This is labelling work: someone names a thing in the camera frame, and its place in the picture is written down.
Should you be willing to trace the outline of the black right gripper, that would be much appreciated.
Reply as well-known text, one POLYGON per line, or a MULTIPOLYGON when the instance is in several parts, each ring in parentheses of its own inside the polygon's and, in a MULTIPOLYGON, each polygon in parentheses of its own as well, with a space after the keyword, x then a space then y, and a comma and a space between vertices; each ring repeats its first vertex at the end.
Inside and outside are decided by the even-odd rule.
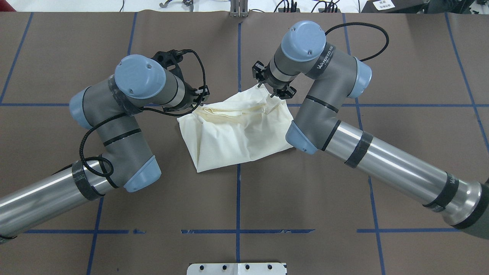
POLYGON ((286 100, 291 99, 296 94, 296 89, 290 86, 296 75, 283 73, 274 61, 270 61, 267 66, 257 61, 252 66, 252 74, 258 82, 258 87, 268 84, 274 89, 271 97, 277 96, 279 99, 286 100))

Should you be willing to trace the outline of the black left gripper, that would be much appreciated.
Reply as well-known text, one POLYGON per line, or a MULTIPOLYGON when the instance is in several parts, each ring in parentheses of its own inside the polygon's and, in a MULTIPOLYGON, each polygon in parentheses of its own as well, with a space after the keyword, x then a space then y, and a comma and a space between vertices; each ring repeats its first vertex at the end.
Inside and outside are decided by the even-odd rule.
POLYGON ((194 104, 200 104, 208 100, 210 91, 208 86, 201 86, 198 89, 190 86, 185 87, 185 97, 183 108, 193 108, 194 104))

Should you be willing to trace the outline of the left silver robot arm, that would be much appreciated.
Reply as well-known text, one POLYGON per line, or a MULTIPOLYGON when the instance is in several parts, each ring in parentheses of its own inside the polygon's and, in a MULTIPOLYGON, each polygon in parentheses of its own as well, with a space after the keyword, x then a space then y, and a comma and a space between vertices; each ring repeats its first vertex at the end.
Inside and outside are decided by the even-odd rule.
POLYGON ((1 198, 1 243, 108 192, 141 190, 161 176, 136 115, 179 117, 209 96, 201 58, 191 49, 124 57, 112 75, 72 97, 72 118, 86 130, 78 159, 1 198))

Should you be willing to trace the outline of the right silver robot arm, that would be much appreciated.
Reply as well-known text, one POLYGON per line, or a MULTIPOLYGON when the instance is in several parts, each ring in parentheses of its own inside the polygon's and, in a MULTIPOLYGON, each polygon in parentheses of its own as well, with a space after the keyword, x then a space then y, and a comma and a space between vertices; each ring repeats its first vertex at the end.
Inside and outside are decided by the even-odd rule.
POLYGON ((372 78, 365 59, 328 41, 330 32, 348 26, 382 32, 385 44, 380 53, 389 45, 386 30, 372 23, 353 21, 323 30, 318 23, 304 20, 285 33, 267 65, 257 61, 252 66, 258 86, 268 84, 272 96, 281 100, 295 96, 291 83, 298 75, 313 80, 287 130, 287 143, 308 154, 327 152, 441 214, 454 229, 488 239, 488 183, 463 181, 338 118, 344 101, 358 98, 372 78))

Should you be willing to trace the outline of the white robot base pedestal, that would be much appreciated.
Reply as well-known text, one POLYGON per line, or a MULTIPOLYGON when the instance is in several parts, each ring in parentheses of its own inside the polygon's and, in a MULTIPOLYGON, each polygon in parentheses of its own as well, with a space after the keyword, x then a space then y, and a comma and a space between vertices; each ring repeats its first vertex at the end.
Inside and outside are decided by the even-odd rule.
POLYGON ((187 268, 187 275, 287 275, 286 263, 194 263, 187 268))

